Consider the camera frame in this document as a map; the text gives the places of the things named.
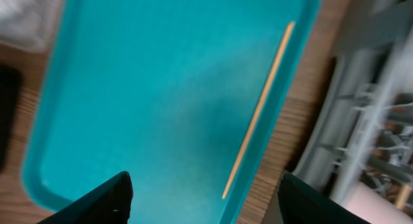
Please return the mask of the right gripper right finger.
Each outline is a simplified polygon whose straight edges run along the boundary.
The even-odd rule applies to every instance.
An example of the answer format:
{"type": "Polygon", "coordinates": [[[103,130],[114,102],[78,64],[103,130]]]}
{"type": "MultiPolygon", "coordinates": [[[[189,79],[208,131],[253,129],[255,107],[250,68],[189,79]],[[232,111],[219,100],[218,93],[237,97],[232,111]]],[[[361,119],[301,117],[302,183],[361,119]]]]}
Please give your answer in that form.
{"type": "Polygon", "coordinates": [[[369,224],[289,172],[281,178],[277,196],[284,224],[369,224]]]}

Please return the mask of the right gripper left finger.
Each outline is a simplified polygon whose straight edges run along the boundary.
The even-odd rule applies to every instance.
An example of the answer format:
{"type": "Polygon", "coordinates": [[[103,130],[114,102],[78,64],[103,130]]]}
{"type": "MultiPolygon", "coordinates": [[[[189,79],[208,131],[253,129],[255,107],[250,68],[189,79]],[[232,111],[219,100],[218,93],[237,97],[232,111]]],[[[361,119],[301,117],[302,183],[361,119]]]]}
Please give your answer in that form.
{"type": "Polygon", "coordinates": [[[38,224],[127,224],[132,199],[130,174],[122,171],[38,224]]]}

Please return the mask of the small pink bowl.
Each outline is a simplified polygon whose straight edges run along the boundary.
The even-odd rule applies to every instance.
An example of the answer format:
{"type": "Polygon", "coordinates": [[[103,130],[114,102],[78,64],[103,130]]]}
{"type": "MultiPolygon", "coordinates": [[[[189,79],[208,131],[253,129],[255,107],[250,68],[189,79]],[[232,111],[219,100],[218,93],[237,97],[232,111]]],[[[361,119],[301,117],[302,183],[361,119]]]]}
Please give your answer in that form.
{"type": "Polygon", "coordinates": [[[412,218],[363,183],[352,189],[343,207],[372,224],[412,224],[412,218]]]}

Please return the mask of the grey dishwasher rack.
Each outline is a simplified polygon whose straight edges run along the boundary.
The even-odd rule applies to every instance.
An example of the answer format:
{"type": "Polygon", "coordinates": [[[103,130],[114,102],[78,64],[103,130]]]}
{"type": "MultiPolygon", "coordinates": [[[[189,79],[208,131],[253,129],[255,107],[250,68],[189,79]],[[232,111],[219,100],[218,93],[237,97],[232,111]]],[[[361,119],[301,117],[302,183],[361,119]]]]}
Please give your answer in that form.
{"type": "Polygon", "coordinates": [[[352,0],[331,57],[327,95],[294,174],[342,203],[407,78],[412,0],[352,0]]]}

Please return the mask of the clear plastic waste bin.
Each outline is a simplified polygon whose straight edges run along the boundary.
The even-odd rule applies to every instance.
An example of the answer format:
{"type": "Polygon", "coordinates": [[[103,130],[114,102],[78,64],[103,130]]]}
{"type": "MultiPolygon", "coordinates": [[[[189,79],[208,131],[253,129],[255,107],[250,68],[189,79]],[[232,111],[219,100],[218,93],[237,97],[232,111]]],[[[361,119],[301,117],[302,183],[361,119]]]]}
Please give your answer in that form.
{"type": "Polygon", "coordinates": [[[1,0],[1,44],[48,50],[64,0],[1,0]]]}

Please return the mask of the teal plastic tray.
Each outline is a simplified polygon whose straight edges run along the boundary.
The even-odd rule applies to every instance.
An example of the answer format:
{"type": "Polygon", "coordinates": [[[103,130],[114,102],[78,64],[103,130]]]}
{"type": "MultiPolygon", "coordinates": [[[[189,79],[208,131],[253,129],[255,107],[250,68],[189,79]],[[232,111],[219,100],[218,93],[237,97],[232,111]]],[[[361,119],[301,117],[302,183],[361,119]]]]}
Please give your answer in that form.
{"type": "Polygon", "coordinates": [[[66,0],[23,163],[30,199],[58,211],[127,171],[131,223],[235,223],[320,1],[66,0]]]}

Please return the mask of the black tray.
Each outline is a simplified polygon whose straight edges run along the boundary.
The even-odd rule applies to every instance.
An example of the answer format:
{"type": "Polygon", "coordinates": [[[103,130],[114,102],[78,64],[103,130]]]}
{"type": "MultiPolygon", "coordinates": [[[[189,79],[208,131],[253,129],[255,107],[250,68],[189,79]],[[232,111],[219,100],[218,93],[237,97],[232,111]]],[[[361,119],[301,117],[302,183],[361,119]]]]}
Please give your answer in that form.
{"type": "Polygon", "coordinates": [[[1,64],[1,171],[6,162],[15,110],[22,86],[22,74],[17,69],[1,64]]]}

